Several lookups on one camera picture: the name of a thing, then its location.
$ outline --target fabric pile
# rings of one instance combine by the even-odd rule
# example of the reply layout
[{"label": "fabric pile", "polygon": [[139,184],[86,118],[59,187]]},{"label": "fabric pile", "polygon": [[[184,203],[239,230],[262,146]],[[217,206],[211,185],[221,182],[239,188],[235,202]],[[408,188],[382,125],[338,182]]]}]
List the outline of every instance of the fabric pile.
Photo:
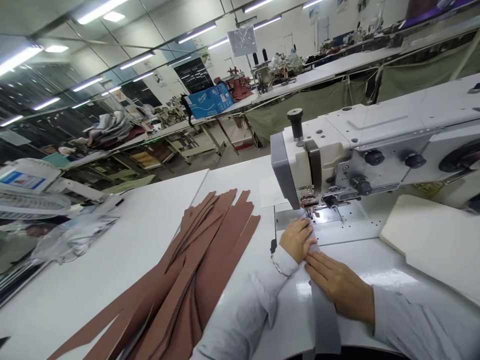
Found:
[{"label": "fabric pile", "polygon": [[90,343],[85,360],[189,359],[260,216],[243,191],[210,192],[185,210],[158,264],[67,340],[48,360]]},{"label": "fabric pile", "polygon": [[100,122],[85,130],[89,148],[109,150],[145,132],[141,126],[133,124],[122,111],[115,111],[113,115],[100,115]]}]

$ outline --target person's left hand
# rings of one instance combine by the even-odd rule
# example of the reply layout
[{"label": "person's left hand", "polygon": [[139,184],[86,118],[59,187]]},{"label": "person's left hand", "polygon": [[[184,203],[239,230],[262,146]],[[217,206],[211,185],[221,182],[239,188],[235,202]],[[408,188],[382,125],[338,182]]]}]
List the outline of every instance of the person's left hand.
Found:
[{"label": "person's left hand", "polygon": [[300,264],[307,256],[309,247],[317,242],[317,239],[309,237],[314,228],[310,220],[303,218],[292,222],[281,235],[279,245]]},{"label": "person's left hand", "polygon": [[352,320],[375,324],[374,290],[347,265],[323,252],[308,252],[306,272],[335,303],[339,313]]}]

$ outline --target white sleeve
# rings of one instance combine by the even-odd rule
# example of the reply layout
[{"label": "white sleeve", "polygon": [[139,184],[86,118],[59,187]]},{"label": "white sleeve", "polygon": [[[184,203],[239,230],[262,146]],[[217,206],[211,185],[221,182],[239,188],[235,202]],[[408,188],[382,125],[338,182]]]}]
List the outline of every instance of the white sleeve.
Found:
[{"label": "white sleeve", "polygon": [[411,360],[478,359],[480,319],[461,321],[448,311],[411,303],[400,292],[375,285],[373,293],[377,340]]},{"label": "white sleeve", "polygon": [[[284,274],[290,275],[298,268],[297,262],[281,246],[277,246],[273,258]],[[273,326],[277,295],[286,281],[287,277],[280,274],[271,261],[268,266],[250,274],[238,294],[236,308],[229,308],[215,318],[215,323],[208,324],[191,359],[250,359],[259,343],[265,320],[268,319],[269,326]]]}]

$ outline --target white fan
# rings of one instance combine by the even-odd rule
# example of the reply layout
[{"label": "white fan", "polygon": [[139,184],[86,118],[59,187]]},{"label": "white fan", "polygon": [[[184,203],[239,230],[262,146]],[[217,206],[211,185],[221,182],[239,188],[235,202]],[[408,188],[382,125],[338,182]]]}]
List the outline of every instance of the white fan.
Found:
[{"label": "white fan", "polygon": [[0,169],[0,219],[40,220],[66,215],[71,206],[69,190],[101,204],[117,195],[60,177],[62,171],[49,162],[24,158]]}]

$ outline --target ceiling light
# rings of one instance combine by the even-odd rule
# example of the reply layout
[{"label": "ceiling light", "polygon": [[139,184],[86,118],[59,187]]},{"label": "ceiling light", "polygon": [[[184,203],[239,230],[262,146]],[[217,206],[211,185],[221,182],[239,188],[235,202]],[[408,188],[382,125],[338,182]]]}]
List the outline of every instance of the ceiling light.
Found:
[{"label": "ceiling light", "polygon": [[210,31],[210,30],[212,30],[212,29],[215,29],[216,27],[217,27],[217,25],[216,25],[216,24],[213,24],[213,25],[211,25],[210,27],[207,27],[207,28],[205,28],[205,29],[203,29],[203,30],[200,30],[200,31],[197,31],[197,32],[188,33],[188,34],[187,34],[188,36],[185,37],[185,38],[183,38],[182,40],[179,40],[178,43],[179,43],[179,44],[183,44],[184,42],[187,42],[188,40],[191,40],[191,39],[193,39],[193,38],[196,38],[197,36],[202,35],[203,33],[206,33],[207,31]]},{"label": "ceiling light", "polygon": [[65,50],[68,50],[68,46],[63,46],[63,45],[52,45],[50,47],[47,47],[45,51],[47,53],[63,53]]},{"label": "ceiling light", "polygon": [[136,83],[137,81],[140,81],[140,80],[142,80],[142,79],[145,79],[146,77],[149,77],[150,75],[153,75],[153,74],[154,74],[153,71],[152,71],[152,72],[149,72],[149,73],[146,73],[146,74],[141,75],[141,76],[137,77],[136,79],[134,79],[133,82]]},{"label": "ceiling light", "polygon": [[112,89],[110,89],[110,90],[105,91],[105,92],[102,94],[102,96],[111,94],[111,93],[113,93],[114,91],[117,91],[117,90],[119,90],[119,89],[121,89],[121,88],[122,88],[121,86],[114,87],[114,88],[112,88]]},{"label": "ceiling light", "polygon": [[182,59],[182,60],[180,60],[180,61],[174,62],[173,64],[168,65],[168,66],[172,67],[172,66],[177,65],[177,64],[180,64],[181,62],[184,62],[185,60],[188,60],[188,59],[190,59],[190,58],[191,58],[191,56],[186,57],[186,58],[184,58],[184,59]]},{"label": "ceiling light", "polygon": [[41,53],[43,49],[44,48],[41,46],[29,46],[17,55],[9,58],[7,61],[0,64],[0,76],[33,58],[38,53]]},{"label": "ceiling light", "polygon": [[121,13],[118,13],[118,12],[115,12],[115,11],[111,11],[107,15],[105,15],[103,18],[105,20],[116,23],[116,22],[119,22],[122,19],[125,19],[125,15],[123,15]]},{"label": "ceiling light", "polygon": [[100,76],[100,77],[96,77],[96,78],[94,78],[93,80],[90,80],[89,82],[86,82],[86,83],[84,83],[83,85],[80,85],[79,87],[76,87],[76,88],[74,88],[74,89],[72,89],[72,90],[73,90],[75,93],[76,93],[76,92],[79,92],[80,90],[83,90],[83,89],[85,89],[85,88],[88,88],[90,85],[96,84],[96,83],[102,81],[103,79],[104,79],[104,78],[101,77],[101,76]]},{"label": "ceiling light", "polygon": [[211,49],[214,49],[216,47],[219,47],[220,45],[223,45],[223,44],[226,44],[226,43],[229,43],[229,39],[228,37],[226,39],[223,39],[223,40],[220,40],[219,42],[217,43],[214,43],[213,45],[210,45],[207,49],[208,50],[211,50]]},{"label": "ceiling light", "polygon": [[315,4],[318,4],[320,2],[322,2],[323,0],[315,0],[315,1],[312,1],[312,2],[309,2],[309,3],[306,3],[305,5],[303,5],[303,8],[306,9],[306,8],[309,8],[311,7],[312,5],[315,5]]},{"label": "ceiling light", "polygon": [[129,67],[131,67],[131,66],[133,66],[133,65],[135,65],[135,64],[141,63],[143,60],[146,60],[146,59],[148,59],[148,58],[151,58],[153,55],[155,55],[155,54],[150,52],[150,53],[148,53],[147,55],[144,55],[144,56],[142,56],[142,57],[139,57],[139,58],[136,59],[136,60],[133,60],[133,61],[131,61],[131,62],[127,62],[125,65],[122,65],[122,66],[120,67],[120,69],[121,69],[121,70],[125,70],[126,68],[129,68]]},{"label": "ceiling light", "polygon": [[274,18],[274,19],[272,19],[272,20],[269,20],[269,21],[267,21],[267,22],[264,22],[264,23],[261,23],[261,24],[258,24],[258,25],[254,25],[254,26],[253,26],[253,29],[254,29],[254,30],[257,30],[257,29],[263,28],[264,26],[267,26],[268,24],[274,23],[274,22],[280,20],[281,18],[282,18],[282,17],[279,16],[279,17],[276,17],[276,18]]},{"label": "ceiling light", "polygon": [[91,101],[92,101],[92,100],[88,99],[87,101],[84,101],[84,102],[82,102],[82,103],[79,103],[78,105],[73,106],[72,109],[79,108],[79,107],[81,107],[82,105],[85,105],[85,104],[90,103]]},{"label": "ceiling light", "polygon": [[246,9],[243,10],[243,12],[246,14],[246,13],[249,13],[255,9],[258,9],[259,7],[263,6],[263,5],[266,5],[268,3],[271,3],[273,0],[264,0],[262,2],[259,2],[251,7],[247,7]]},{"label": "ceiling light", "polygon": [[40,109],[46,108],[47,106],[52,105],[53,103],[56,103],[58,100],[60,100],[59,97],[54,97],[53,99],[50,99],[47,102],[44,102],[38,105],[37,107],[34,107],[33,110],[40,110]]},{"label": "ceiling light", "polygon": [[81,17],[78,19],[78,23],[81,25],[88,24],[92,22],[95,19],[98,19],[99,17],[111,12],[113,9],[115,9],[117,6],[126,3],[128,0],[110,0],[104,3],[103,5],[97,7],[95,10],[89,12],[87,15]]},{"label": "ceiling light", "polygon": [[4,126],[7,126],[11,123],[14,123],[18,120],[20,120],[21,118],[23,118],[24,116],[23,115],[18,115],[18,116],[15,116],[13,119],[10,119],[8,121],[5,121],[3,124],[1,124],[0,126],[4,127]]}]

